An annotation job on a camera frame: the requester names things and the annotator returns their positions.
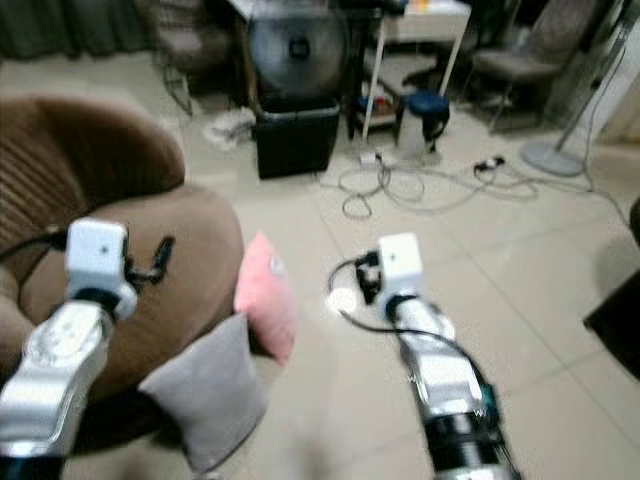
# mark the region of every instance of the black cable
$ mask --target black cable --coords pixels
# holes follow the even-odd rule
[[[491,190],[493,181],[495,180],[495,170],[491,170],[493,177],[489,180],[483,180],[480,184],[474,184],[463,179],[463,174],[466,171],[471,171],[469,168],[452,174],[447,172],[441,172],[438,170],[425,169],[419,166],[403,166],[392,165],[388,166],[379,161],[372,167],[361,167],[350,169],[343,172],[337,180],[337,184],[328,184],[320,182],[320,186],[324,188],[331,188],[346,193],[347,196],[342,202],[342,213],[346,218],[351,220],[367,220],[373,215],[373,208],[369,203],[369,199],[382,193],[384,194],[392,204],[394,204],[400,210],[422,215],[436,215],[445,213],[454,208],[460,207],[471,200],[476,195],[482,193],[491,197],[499,199],[507,199],[512,201],[524,202],[529,201],[537,196],[535,192],[529,195],[517,195],[510,194],[501,191]],[[362,176],[368,174],[375,174],[376,185],[371,188],[358,189],[347,185],[347,180],[354,176]],[[419,192],[416,195],[405,196],[398,191],[394,190],[393,179],[410,176],[418,182]],[[424,199],[425,194],[428,191],[426,185],[426,179],[429,177],[441,178],[456,184],[464,189],[469,190],[468,193],[463,195],[453,202],[446,203],[435,207],[416,206],[415,204],[421,202]],[[356,212],[350,208],[351,205],[358,203],[361,205],[364,212]]]
[[[67,232],[63,230],[58,230],[55,232],[45,233],[43,235],[39,235],[37,237],[30,238],[25,240],[24,242],[20,242],[13,247],[9,247],[3,252],[0,252],[0,263],[4,263],[10,257],[14,256],[16,253],[24,250],[25,248],[31,247],[37,244],[46,244],[56,250],[64,250],[67,243]]]
[[[340,273],[341,270],[343,270],[345,267],[348,267],[349,265],[354,265],[356,264],[356,262],[358,261],[358,258],[351,258],[348,260],[345,260],[341,263],[339,263],[331,272],[331,274],[329,275],[329,280],[327,283],[327,287],[328,287],[328,293],[329,295],[331,295],[331,293],[334,291],[334,284],[335,284],[335,279],[338,276],[338,274]],[[360,328],[361,330],[365,330],[367,332],[370,333],[376,333],[376,334],[383,334],[383,335],[389,335],[389,334],[393,334],[393,335],[398,335],[398,334],[409,334],[409,335],[424,335],[427,337],[430,337],[446,346],[448,346],[449,348],[455,350],[456,352],[458,352],[460,355],[462,355],[464,358],[466,358],[469,361],[469,364],[471,365],[471,368],[473,369],[478,382],[480,383],[480,385],[489,385],[489,383],[486,380],[486,377],[482,371],[482,369],[480,368],[480,366],[478,365],[478,363],[475,361],[475,359],[471,356],[470,353],[468,353],[463,347],[461,347],[458,343],[449,340],[446,337],[443,337],[442,335],[439,335],[437,333],[433,333],[433,332],[429,332],[426,330],[416,330],[416,329],[412,329],[412,328],[397,328],[394,325],[393,328],[383,328],[383,327],[374,327],[372,325],[367,325],[366,323],[361,322],[360,320],[356,319],[353,315],[351,315],[349,312],[343,310],[343,309],[338,309],[338,313],[340,313],[340,315],[347,320],[349,323],[351,323],[353,326]]]
[[[591,174],[589,172],[591,136],[593,134],[593,125],[594,125],[595,115],[598,110],[598,107],[600,106],[600,103],[602,102],[602,99],[604,98],[606,91],[608,90],[613,78],[615,77],[618,69],[620,68],[620,65],[622,64],[622,60],[625,54],[626,54],[626,46],[623,47],[622,54],[620,55],[613,72],[609,76],[607,83],[605,84],[602,90],[602,93],[600,94],[600,97],[594,104],[593,110],[591,112],[591,117],[589,120],[589,129],[587,134],[587,145],[585,148],[585,155],[583,160],[583,174],[587,179],[588,187],[571,183],[571,182],[563,182],[560,180],[530,177],[520,172],[519,170],[517,170],[515,167],[513,167],[513,165],[490,168],[490,169],[486,169],[484,172],[476,169],[474,166],[473,175],[475,180],[479,184],[473,184],[463,179],[462,175],[464,173],[464,170],[457,174],[450,174],[450,173],[441,172],[437,170],[425,169],[418,166],[413,166],[413,167],[400,166],[400,165],[387,166],[380,159],[378,160],[378,163],[373,168],[363,167],[363,168],[356,168],[356,169],[351,169],[351,170],[347,170],[346,172],[343,172],[338,177],[337,185],[320,182],[320,186],[324,188],[333,188],[336,190],[340,190],[347,194],[347,197],[344,199],[341,206],[342,214],[346,218],[349,218],[351,220],[367,220],[373,216],[373,208],[369,203],[369,199],[371,199],[372,197],[380,193],[384,194],[391,201],[391,203],[400,210],[403,210],[412,214],[418,214],[418,215],[420,214],[435,215],[435,214],[445,213],[450,210],[453,210],[454,208],[460,207],[478,194],[483,194],[483,195],[487,195],[500,200],[509,200],[514,202],[532,201],[537,199],[540,194],[539,189],[536,188],[536,185],[541,185],[541,186],[546,186],[548,188],[561,191],[564,193],[571,193],[576,195],[588,194],[588,195],[597,195],[599,197],[602,197],[605,200],[607,200],[615,208],[615,211],[619,216],[620,220],[622,221],[622,223],[625,226],[629,227],[629,221],[627,220],[620,205],[616,202],[616,200],[613,198],[613,196],[610,193],[604,190],[599,190],[595,187],[595,182],[593,181],[593,178],[591,177]],[[498,182],[498,178],[497,178],[498,171],[503,171],[506,175],[514,178],[514,181],[511,181],[508,183]],[[348,178],[351,178],[356,175],[362,175],[363,173],[364,174],[375,173],[377,184],[374,187],[368,188],[368,189],[353,188],[345,184]],[[488,178],[486,177],[487,173],[491,174],[491,176]],[[399,192],[394,191],[393,178],[397,176],[402,176],[402,175],[411,175],[418,182],[420,192],[417,195],[406,197],[400,194]],[[424,199],[424,195],[428,190],[425,183],[425,179],[427,177],[439,177],[439,178],[445,179],[447,181],[450,181],[451,183],[454,183],[462,188],[469,190],[469,192],[463,195],[461,198],[448,204],[444,204],[436,207],[416,206],[415,204],[419,203]],[[522,195],[509,193],[517,189],[525,190],[525,193]],[[352,210],[350,206],[354,204],[361,205],[364,211],[358,213]]]

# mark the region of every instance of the blue stool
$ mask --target blue stool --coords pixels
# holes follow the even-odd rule
[[[411,113],[422,118],[422,136],[431,143],[429,151],[436,151],[436,140],[449,122],[449,100],[428,90],[418,90],[405,97]]]

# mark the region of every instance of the chair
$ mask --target chair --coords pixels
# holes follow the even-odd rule
[[[155,37],[154,63],[169,94],[193,115],[194,77],[232,58],[232,35],[207,11],[204,0],[135,0]]]
[[[137,385],[232,312],[243,257],[232,208],[184,184],[180,149],[162,128],[87,100],[0,96],[0,158],[0,250],[85,215],[128,225],[130,253],[143,265],[163,236],[175,236],[166,277],[117,325],[77,448],[156,429],[165,417]],[[0,266],[0,386],[62,301],[63,263],[62,253],[33,247]]]
[[[515,87],[549,85],[577,49],[602,0],[551,0],[536,21],[524,45],[517,49],[480,50],[462,89],[462,97],[474,74],[503,82],[498,109],[489,130],[495,131]],[[540,104],[540,118],[544,102]]]

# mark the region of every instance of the table leg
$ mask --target table leg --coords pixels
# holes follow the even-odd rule
[[[367,33],[369,31],[369,20],[355,20],[353,23],[352,41],[358,47],[358,53],[355,58],[355,72],[353,85],[351,86],[351,98],[348,99],[349,112],[347,115],[347,128],[349,132],[349,140],[353,140],[356,131],[356,111],[358,97],[362,90],[362,77],[364,73],[364,52],[367,47]]]
[[[382,54],[384,53],[385,28],[384,23],[380,24],[378,31],[378,45],[376,46],[376,60],[373,64],[373,74],[371,75],[371,83],[369,84],[369,98],[367,100],[367,110],[364,115],[364,125],[362,126],[362,138],[367,139],[369,135],[369,123],[371,122],[371,113],[373,112],[374,89],[378,84],[378,76],[380,75],[380,65],[382,64]]]
[[[462,35],[456,38],[456,41],[453,44],[453,48],[451,49],[451,55],[449,55],[449,63],[447,63],[447,69],[444,72],[444,77],[442,78],[442,83],[440,84],[440,95],[444,95],[447,91],[447,85],[449,85],[449,78],[451,77],[451,72],[453,71],[453,65],[456,63],[456,57],[458,56],[458,50],[460,50],[460,44],[462,43]]]
[[[251,52],[249,51],[249,34],[248,23],[240,17],[236,16],[235,30],[240,53],[242,55],[242,65],[244,69],[244,81],[246,87],[247,106],[252,110],[256,110],[258,106],[258,76],[251,61]]]

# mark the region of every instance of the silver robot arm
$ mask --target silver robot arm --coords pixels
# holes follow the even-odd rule
[[[171,254],[165,238],[155,268],[136,269],[127,238],[124,226],[95,219],[69,227],[65,302],[30,335],[0,392],[0,479],[59,478],[115,324],[134,312],[144,282],[162,279]]]
[[[378,275],[358,271],[374,267]],[[368,303],[391,322],[400,340],[436,480],[521,479],[500,429],[493,388],[455,343],[452,322],[424,298],[418,240],[400,234],[356,262]]]

